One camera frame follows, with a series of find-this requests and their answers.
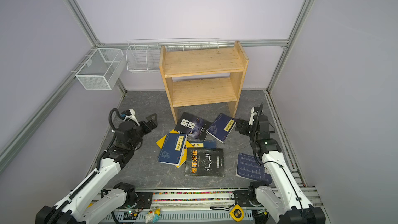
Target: robotic arm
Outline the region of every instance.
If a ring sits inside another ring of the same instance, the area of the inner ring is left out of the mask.
[[[253,156],[259,165],[267,167],[281,199],[266,182],[253,182],[249,187],[251,202],[262,204],[278,224],[324,224],[325,214],[313,207],[290,172],[281,147],[270,138],[269,121],[263,115],[263,103],[251,111],[249,122],[240,120],[240,133],[250,137]]]
[[[114,112],[123,120],[118,128],[112,122]],[[158,125],[156,114],[148,116],[147,122],[139,123],[134,114],[133,109],[121,115],[116,108],[111,110],[108,120],[114,135],[107,149],[98,157],[97,167],[55,206],[44,206],[36,215],[36,224],[96,224],[120,206],[133,207],[137,201],[135,187],[119,183],[105,197],[87,208],[106,183],[133,157],[134,151],[142,144],[142,137]]]

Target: dark gray table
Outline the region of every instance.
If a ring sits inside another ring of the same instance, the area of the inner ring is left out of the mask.
[[[264,114],[267,115],[269,119],[272,119],[264,92],[260,90],[242,91],[235,117],[249,120],[251,108],[260,105],[262,102],[264,103]],[[187,177],[185,176],[185,165],[177,168],[173,165],[157,162],[160,148],[156,145],[156,141],[175,127],[166,92],[129,91],[119,109],[123,111],[129,108],[135,110],[138,121],[144,120],[146,116],[152,113],[157,113],[158,127],[144,136],[142,147],[135,152],[134,157],[124,169],[107,183],[106,188],[112,188],[119,182],[135,185],[137,189],[238,188],[249,186],[251,180],[235,175],[238,153],[252,154],[249,137],[241,135],[234,130],[230,133],[225,143],[217,143],[217,148],[224,149],[224,177]],[[184,111],[195,114],[210,122],[212,122],[220,112],[229,115],[226,103],[178,108],[180,116]],[[115,126],[118,126],[121,120],[115,118],[114,122]],[[112,133],[108,133],[103,144],[103,149],[109,144],[112,135]],[[278,134],[271,134],[271,137],[280,143]]]

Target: yellow book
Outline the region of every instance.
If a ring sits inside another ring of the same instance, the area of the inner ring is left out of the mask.
[[[170,133],[179,133],[179,132],[172,130]],[[163,147],[164,141],[166,140],[166,136],[167,135],[165,135],[164,137],[162,137],[161,139],[159,139],[156,142],[156,144],[158,145],[158,147],[160,149]],[[185,146],[186,146],[186,148],[184,150],[184,154],[182,155],[181,162],[179,165],[176,165],[177,168],[180,168],[184,164],[184,162],[187,160],[187,148],[193,147],[193,145],[191,145],[191,143],[188,141],[185,143]]]

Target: white metal basket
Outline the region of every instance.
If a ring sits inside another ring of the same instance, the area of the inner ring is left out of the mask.
[[[129,47],[126,51],[127,70],[132,73],[147,73],[159,71],[160,48],[166,47],[167,52],[184,50],[201,50],[219,48],[217,38],[207,41],[191,41],[187,39],[179,42],[132,42],[128,41]]]
[[[126,65],[123,51],[118,48],[97,48],[76,73],[88,90],[112,90]]]

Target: white wire basket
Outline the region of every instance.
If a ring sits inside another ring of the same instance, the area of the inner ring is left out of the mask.
[[[142,42],[143,40],[129,40],[129,47],[126,51],[127,70],[132,73],[148,73],[159,71],[160,48],[166,47],[167,52],[201,50],[219,48],[217,38],[206,38],[212,40],[200,41],[195,38],[188,39],[163,39],[162,42]]]
[[[112,90],[126,66],[123,51],[118,48],[97,48],[76,73],[87,90]]]

